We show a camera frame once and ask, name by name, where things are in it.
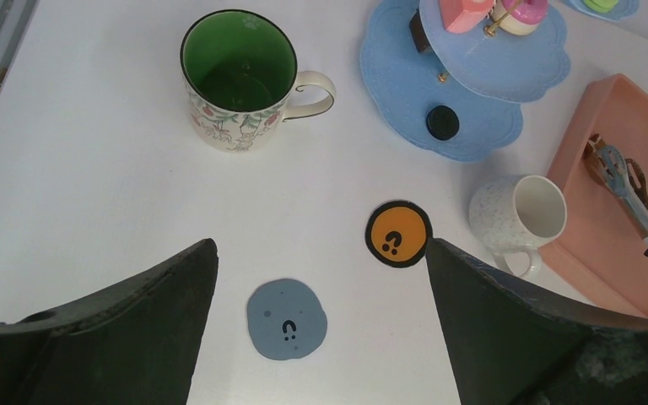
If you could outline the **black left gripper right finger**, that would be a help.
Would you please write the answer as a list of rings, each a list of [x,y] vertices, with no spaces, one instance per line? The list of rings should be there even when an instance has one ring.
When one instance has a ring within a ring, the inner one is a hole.
[[[446,240],[429,281],[464,404],[648,404],[648,319],[569,299]]]

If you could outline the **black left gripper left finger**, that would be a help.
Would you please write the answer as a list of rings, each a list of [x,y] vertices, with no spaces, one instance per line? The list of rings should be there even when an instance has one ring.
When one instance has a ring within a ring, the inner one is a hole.
[[[200,240],[93,294],[0,322],[0,404],[184,404],[218,275]]]

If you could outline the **metal tongs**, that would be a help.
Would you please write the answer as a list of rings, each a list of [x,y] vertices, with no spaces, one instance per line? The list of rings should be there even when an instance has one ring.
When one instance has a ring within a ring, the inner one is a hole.
[[[606,188],[617,198],[648,247],[648,192],[643,173],[632,159],[625,158],[612,145],[598,148],[597,156],[605,167]]]

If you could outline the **black sandwich cookie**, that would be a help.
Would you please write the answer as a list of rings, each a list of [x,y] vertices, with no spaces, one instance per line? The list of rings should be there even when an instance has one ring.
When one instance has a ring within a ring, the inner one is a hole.
[[[457,114],[447,105],[437,105],[426,116],[425,125],[429,134],[440,141],[455,137],[460,130]]]

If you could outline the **green macaron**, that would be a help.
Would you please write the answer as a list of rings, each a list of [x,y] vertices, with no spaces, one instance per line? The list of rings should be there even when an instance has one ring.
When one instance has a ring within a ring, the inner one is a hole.
[[[618,4],[618,0],[583,0],[590,10],[600,14],[611,12]]]

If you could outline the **pink frosted donut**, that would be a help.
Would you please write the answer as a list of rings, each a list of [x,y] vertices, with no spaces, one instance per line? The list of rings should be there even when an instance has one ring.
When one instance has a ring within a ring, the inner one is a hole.
[[[548,5],[548,0],[498,0],[491,17],[512,35],[530,35],[546,18]]]

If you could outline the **dark chocolate swirl roll cake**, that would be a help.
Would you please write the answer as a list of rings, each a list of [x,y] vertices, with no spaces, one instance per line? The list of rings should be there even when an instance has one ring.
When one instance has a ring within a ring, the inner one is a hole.
[[[416,9],[415,14],[409,21],[409,30],[413,38],[413,43],[417,53],[424,54],[432,52],[431,45],[428,37],[425,34],[422,20],[420,18],[419,9]]]

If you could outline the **light pink swirl roll cake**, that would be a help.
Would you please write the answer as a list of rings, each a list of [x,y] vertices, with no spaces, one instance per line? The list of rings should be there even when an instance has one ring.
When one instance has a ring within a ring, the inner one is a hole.
[[[440,0],[439,5],[445,30],[463,34],[488,16],[495,0]]]

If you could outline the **star-shaped brown cookie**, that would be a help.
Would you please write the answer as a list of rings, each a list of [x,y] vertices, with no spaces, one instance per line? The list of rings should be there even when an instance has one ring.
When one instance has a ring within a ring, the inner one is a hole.
[[[606,145],[602,136],[599,133],[591,135],[583,150],[582,161],[585,165],[588,175],[599,186],[606,187],[607,176],[604,174],[605,167],[597,156],[597,149]]]

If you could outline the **pink rectangular tray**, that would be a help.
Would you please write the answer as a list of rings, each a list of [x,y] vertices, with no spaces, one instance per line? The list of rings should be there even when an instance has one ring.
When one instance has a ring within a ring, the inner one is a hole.
[[[547,173],[564,194],[567,224],[540,252],[595,305],[648,318],[647,246],[615,196],[584,165],[595,134],[640,164],[648,189],[648,94],[622,73],[590,83]]]

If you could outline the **white speckled mug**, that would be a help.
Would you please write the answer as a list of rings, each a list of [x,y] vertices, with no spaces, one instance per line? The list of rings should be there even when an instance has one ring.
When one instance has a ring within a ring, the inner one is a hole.
[[[492,254],[498,269],[514,271],[506,256],[524,253],[531,278],[542,268],[539,249],[556,240],[568,219],[564,194],[542,175],[511,175],[479,187],[468,205],[472,233]]]

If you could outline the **blue-grey round coaster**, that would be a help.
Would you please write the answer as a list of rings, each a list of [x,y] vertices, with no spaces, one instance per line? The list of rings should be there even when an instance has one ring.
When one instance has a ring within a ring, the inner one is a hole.
[[[275,361],[303,359],[324,342],[328,319],[305,283],[281,278],[259,286],[246,305],[249,336],[256,351]]]

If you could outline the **orange black-rimmed coaster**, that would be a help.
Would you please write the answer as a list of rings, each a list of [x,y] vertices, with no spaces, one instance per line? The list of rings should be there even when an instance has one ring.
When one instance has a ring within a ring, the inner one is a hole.
[[[433,237],[429,215],[407,200],[391,200],[374,209],[364,231],[364,243],[379,262],[394,268],[417,264]]]

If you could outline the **blue three-tier cake stand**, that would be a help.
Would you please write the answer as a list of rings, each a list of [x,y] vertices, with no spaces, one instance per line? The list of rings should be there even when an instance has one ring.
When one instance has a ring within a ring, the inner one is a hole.
[[[419,9],[432,52],[417,53],[409,21]],[[515,142],[522,106],[563,83],[571,69],[562,12],[550,7],[530,35],[484,32],[480,22],[463,34],[445,30],[436,1],[383,1],[372,11],[359,54],[360,72],[386,124],[412,145],[458,162],[486,159]],[[449,106],[460,130],[433,138],[429,111]]]

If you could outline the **green-lined floral cream mug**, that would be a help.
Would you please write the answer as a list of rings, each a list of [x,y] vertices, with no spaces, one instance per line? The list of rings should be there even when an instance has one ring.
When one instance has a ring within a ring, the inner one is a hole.
[[[224,152],[259,149],[280,123],[319,116],[335,103],[332,80],[299,71],[289,37],[248,10],[198,19],[182,39],[179,58],[192,125]]]

